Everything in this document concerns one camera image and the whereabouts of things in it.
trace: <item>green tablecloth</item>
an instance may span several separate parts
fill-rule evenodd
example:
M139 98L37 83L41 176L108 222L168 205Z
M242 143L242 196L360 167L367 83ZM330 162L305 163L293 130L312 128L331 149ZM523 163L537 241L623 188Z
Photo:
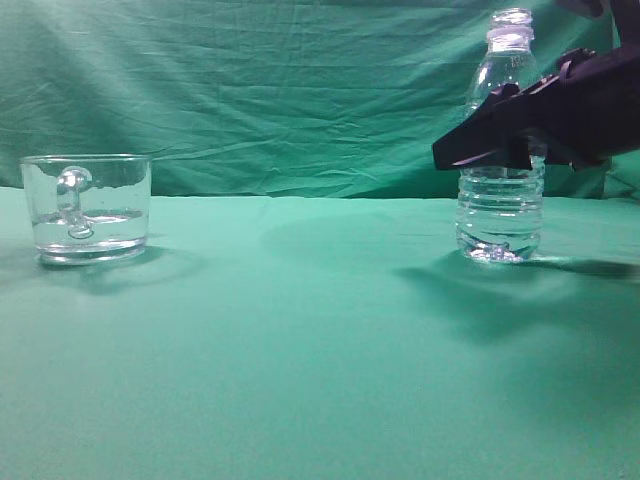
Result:
M45 269L0 201L3 480L640 478L637 205L481 268L451 200L155 197L144 256Z

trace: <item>green cloth backdrop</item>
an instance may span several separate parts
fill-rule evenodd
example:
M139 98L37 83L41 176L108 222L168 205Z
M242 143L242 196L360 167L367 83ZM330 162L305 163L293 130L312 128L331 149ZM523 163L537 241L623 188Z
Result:
M609 18L550 0L4 0L0 185L23 155L149 152L154 194L454 196L431 143L510 6L533 9L543 70L612 47ZM604 179L551 167L546 192Z

